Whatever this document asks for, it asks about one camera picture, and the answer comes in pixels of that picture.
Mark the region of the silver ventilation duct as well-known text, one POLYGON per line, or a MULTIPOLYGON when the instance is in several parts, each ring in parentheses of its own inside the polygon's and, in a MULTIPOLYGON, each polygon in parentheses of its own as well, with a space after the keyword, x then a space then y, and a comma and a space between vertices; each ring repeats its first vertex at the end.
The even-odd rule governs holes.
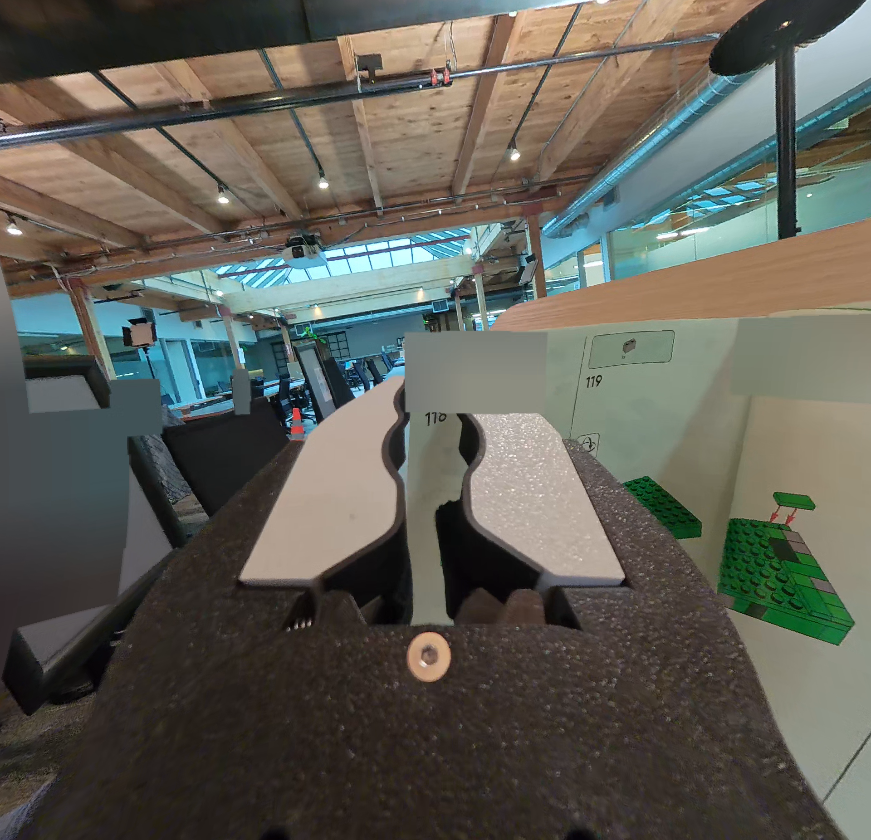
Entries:
POLYGON ((544 224, 545 244, 592 244, 773 158, 776 144, 773 68, 710 79, 544 224))

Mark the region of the black floor lamp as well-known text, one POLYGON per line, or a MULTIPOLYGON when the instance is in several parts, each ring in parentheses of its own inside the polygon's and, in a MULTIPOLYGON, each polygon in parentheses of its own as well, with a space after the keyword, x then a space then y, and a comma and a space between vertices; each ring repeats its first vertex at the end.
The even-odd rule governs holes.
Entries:
POLYGON ((775 66, 778 239, 798 234, 796 49, 840 26, 866 0, 764 0, 718 40, 709 68, 738 76, 775 66))

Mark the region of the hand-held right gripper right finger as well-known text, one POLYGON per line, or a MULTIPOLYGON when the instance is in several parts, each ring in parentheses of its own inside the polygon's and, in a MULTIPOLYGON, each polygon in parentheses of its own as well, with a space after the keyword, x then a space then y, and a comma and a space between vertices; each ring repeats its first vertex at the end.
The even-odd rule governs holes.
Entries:
POLYGON ((460 496, 435 528, 454 624, 577 626, 567 588, 626 575, 559 432, 540 414, 461 414, 460 496))

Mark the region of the black ceiling pipe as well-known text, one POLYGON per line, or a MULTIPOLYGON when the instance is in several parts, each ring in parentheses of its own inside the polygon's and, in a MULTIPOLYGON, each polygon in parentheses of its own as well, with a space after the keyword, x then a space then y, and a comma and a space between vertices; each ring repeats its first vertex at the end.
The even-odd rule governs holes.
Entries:
POLYGON ((258 94, 243 94, 202 102, 175 103, 158 106, 124 108, 99 112, 94 116, 77 117, 27 124, 2 132, 1 148, 18 149, 53 142, 68 142, 103 137, 145 129, 205 123, 242 116, 257 116, 283 110, 318 107, 333 103, 361 102, 388 95, 416 93, 447 88, 456 81, 480 77, 495 77, 527 69, 600 61, 625 54, 647 53, 688 45, 715 42, 718 33, 693 37, 640 42, 624 46, 611 46, 589 52, 565 54, 532 61, 501 63, 460 72, 448 67, 405 73, 375 81, 325 83, 316 86, 283 88, 258 94))

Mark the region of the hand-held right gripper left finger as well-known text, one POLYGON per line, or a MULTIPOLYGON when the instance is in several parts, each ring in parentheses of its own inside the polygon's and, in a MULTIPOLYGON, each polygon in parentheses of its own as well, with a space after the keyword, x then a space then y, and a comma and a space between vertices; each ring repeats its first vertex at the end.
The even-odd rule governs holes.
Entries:
POLYGON ((326 418, 302 445, 239 581, 382 600, 377 621, 408 624, 412 575, 404 484, 404 377, 326 418))

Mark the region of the instruction page on wooden board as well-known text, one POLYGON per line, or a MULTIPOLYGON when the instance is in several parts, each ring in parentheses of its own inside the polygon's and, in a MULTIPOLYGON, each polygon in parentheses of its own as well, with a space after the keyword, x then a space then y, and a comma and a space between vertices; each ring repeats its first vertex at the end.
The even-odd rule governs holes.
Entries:
POLYGON ((869 222, 518 306, 496 328, 548 332, 546 419, 700 521, 681 544, 713 587, 750 547, 731 527, 788 526, 802 610, 720 598, 813 790, 869 838, 869 222))

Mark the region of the ceiling projector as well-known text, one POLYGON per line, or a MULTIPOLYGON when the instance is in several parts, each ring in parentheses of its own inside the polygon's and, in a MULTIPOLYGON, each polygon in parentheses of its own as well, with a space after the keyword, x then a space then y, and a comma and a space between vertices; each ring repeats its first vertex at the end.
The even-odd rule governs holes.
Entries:
POLYGON ((310 269, 328 264, 321 237, 316 234, 290 236, 280 256, 293 269, 310 269))

